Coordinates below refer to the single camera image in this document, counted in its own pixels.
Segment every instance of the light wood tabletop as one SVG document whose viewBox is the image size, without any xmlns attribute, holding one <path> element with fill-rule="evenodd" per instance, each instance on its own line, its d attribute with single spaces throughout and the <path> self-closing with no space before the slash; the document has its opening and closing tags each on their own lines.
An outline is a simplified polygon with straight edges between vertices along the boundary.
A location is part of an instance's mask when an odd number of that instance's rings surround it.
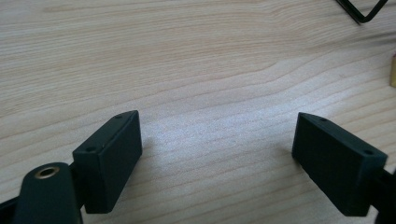
<svg viewBox="0 0 396 224">
<path fill-rule="evenodd" d="M 374 223 L 374 208 L 344 217 L 290 153 L 306 112 L 394 171 L 395 22 L 392 1 L 358 25 L 335 0 L 1 0 L 0 202 L 138 110 L 143 155 L 113 212 L 84 223 Z"/>
</svg>

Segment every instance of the wooden table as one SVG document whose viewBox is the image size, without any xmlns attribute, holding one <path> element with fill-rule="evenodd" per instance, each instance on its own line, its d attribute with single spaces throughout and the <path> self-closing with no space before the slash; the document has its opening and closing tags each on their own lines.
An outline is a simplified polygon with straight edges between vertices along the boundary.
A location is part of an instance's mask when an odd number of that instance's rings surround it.
<svg viewBox="0 0 396 224">
<path fill-rule="evenodd" d="M 393 172 L 395 22 L 392 1 L 358 25 L 334 0 L 3 0 L 0 202 L 137 109 L 143 156 L 114 211 L 85 223 L 373 223 L 374 208 L 339 213 L 290 152 L 303 111 Z"/>
</svg>

